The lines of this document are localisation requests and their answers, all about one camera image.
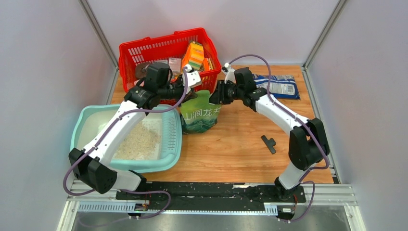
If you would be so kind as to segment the green litter bag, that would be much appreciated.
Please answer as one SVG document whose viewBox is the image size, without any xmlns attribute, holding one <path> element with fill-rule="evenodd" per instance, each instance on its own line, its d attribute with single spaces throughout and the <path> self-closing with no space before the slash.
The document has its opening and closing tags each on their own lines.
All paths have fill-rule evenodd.
<svg viewBox="0 0 408 231">
<path fill-rule="evenodd" d="M 181 104 L 180 119 L 184 134 L 207 132 L 217 124 L 222 105 L 210 104 L 210 91 L 200 90 L 197 97 Z"/>
</svg>

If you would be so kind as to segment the black bag clip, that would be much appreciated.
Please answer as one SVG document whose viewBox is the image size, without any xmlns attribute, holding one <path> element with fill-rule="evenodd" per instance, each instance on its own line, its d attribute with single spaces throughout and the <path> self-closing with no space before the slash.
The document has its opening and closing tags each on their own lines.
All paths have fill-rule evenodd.
<svg viewBox="0 0 408 231">
<path fill-rule="evenodd" d="M 266 147 L 269 149 L 271 154 L 275 154 L 276 153 L 276 149 L 275 149 L 276 142 L 275 142 L 275 140 L 273 138 L 268 139 L 265 135 L 261 136 L 261 139 L 264 142 L 264 144 L 266 145 Z"/>
</svg>

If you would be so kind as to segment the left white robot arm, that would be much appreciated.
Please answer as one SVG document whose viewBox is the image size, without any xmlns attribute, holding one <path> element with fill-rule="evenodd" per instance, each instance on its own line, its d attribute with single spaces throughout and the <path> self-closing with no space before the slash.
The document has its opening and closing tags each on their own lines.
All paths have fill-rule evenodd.
<svg viewBox="0 0 408 231">
<path fill-rule="evenodd" d="M 124 96 L 119 109 L 83 149 L 73 148 L 68 157 L 63 188 L 70 196 L 92 192 L 104 194 L 110 190 L 128 191 L 136 200 L 145 197 L 147 186 L 142 176 L 132 170 L 124 171 L 109 166 L 115 152 L 131 130 L 150 113 L 164 113 L 155 107 L 161 100 L 175 99 L 171 111 L 181 104 L 192 88 L 201 84 L 199 72 L 189 64 L 183 66 L 177 81 L 170 81 L 171 69 L 161 62 L 149 64 L 146 77 L 139 80 Z"/>
</svg>

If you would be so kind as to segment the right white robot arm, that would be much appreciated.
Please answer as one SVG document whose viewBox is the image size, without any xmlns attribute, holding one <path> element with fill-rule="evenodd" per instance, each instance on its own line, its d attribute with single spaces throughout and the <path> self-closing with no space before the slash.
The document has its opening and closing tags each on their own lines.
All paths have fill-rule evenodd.
<svg viewBox="0 0 408 231">
<path fill-rule="evenodd" d="M 274 194 L 282 201 L 288 201 L 306 175 L 316 169 L 317 163 L 324 160 L 330 148 L 324 125 L 319 118 L 308 119 L 292 111 L 279 102 L 266 87 L 257 87 L 249 68 L 222 68 L 226 75 L 219 80 L 209 103 L 226 105 L 240 100 L 273 123 L 289 136 L 288 156 L 290 162 L 284 172 L 275 179 Z"/>
</svg>

